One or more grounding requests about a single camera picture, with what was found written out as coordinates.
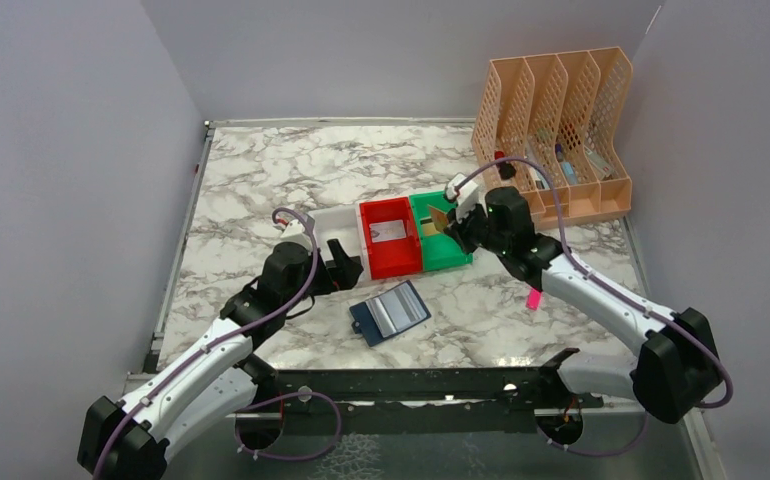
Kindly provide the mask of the navy blue card holder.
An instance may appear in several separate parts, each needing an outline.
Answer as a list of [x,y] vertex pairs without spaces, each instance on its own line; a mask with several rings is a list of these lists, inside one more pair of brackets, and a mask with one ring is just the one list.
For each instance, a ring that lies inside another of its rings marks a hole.
[[353,332],[375,347],[422,324],[432,314],[411,281],[352,305],[348,309]]

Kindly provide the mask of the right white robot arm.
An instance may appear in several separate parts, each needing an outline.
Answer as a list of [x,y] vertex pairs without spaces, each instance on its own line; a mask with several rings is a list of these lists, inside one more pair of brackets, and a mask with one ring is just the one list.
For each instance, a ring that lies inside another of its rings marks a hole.
[[538,380],[540,398],[561,407],[577,394],[637,401],[651,416],[675,424],[725,383],[708,319],[676,312],[608,279],[533,226],[527,202],[513,187],[494,188],[483,201],[468,186],[445,190],[452,204],[441,232],[466,253],[494,254],[515,279],[564,301],[603,326],[630,351],[557,355]]

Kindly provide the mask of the gold VIP card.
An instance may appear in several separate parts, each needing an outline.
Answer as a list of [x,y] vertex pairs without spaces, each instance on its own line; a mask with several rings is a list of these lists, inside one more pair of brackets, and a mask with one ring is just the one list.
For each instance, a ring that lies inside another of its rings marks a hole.
[[449,224],[447,213],[432,205],[428,205],[427,209],[429,211],[429,217],[434,228],[439,233],[443,233]]

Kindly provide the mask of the peach file organizer rack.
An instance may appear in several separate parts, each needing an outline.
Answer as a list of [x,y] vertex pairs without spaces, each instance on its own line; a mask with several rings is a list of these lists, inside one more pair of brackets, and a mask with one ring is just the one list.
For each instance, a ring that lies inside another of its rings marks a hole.
[[[524,156],[530,142],[551,179],[548,190],[536,190],[530,166],[517,163],[509,181],[496,167],[483,172],[486,188],[517,188],[541,230],[559,220],[582,225],[624,217],[632,180],[614,139],[632,79],[632,63],[619,47],[491,60],[471,139],[478,164],[493,161],[496,150]],[[610,179],[595,176],[584,145],[614,167]]]

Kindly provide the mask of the white plastic bin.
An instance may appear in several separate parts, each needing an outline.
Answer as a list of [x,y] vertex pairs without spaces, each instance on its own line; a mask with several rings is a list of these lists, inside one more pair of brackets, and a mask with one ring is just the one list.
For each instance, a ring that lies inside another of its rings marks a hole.
[[348,256],[357,257],[363,266],[366,265],[365,260],[362,259],[362,236],[356,205],[339,205],[312,210],[308,215],[315,221],[314,233],[321,249],[321,256],[325,261],[334,259],[328,247],[328,241],[337,239]]

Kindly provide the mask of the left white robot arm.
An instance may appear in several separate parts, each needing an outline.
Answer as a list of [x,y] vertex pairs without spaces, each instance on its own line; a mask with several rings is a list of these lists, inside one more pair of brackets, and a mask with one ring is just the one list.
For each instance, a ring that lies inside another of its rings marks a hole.
[[159,479],[184,446],[235,411],[263,416],[245,428],[255,435],[249,448],[274,441],[284,404],[276,370],[255,351],[300,301],[356,286],[360,258],[336,239],[327,245],[328,260],[297,243],[275,246],[261,274],[184,354],[122,399],[96,400],[86,413],[78,463],[96,479]]

